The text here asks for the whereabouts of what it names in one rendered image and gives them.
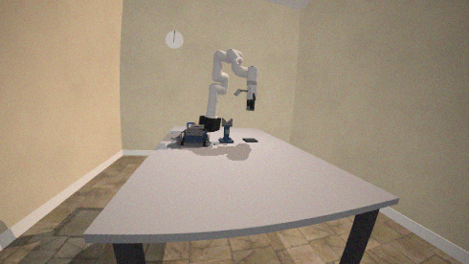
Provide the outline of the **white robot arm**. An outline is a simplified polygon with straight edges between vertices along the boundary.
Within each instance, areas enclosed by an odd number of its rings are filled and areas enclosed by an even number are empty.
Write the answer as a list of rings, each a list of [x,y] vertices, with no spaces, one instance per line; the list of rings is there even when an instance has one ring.
[[[240,64],[242,63],[241,52],[234,49],[229,49],[227,50],[227,52],[215,52],[213,56],[212,80],[216,82],[221,82],[221,84],[212,83],[210,85],[207,114],[204,115],[204,117],[206,118],[217,119],[216,112],[219,101],[218,95],[225,95],[228,90],[229,77],[227,74],[222,73],[223,66],[221,61],[224,61],[226,63],[232,63],[232,70],[234,74],[238,77],[246,77],[247,85],[257,86],[258,67],[250,66],[246,68],[240,66]]]

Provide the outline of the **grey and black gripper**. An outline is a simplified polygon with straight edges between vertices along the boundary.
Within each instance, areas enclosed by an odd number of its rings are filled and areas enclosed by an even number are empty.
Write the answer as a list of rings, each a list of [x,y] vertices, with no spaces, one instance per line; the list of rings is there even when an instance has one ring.
[[[247,91],[248,91],[246,94],[247,106],[250,106],[250,110],[254,110],[255,100],[257,100],[257,86],[247,85]]]

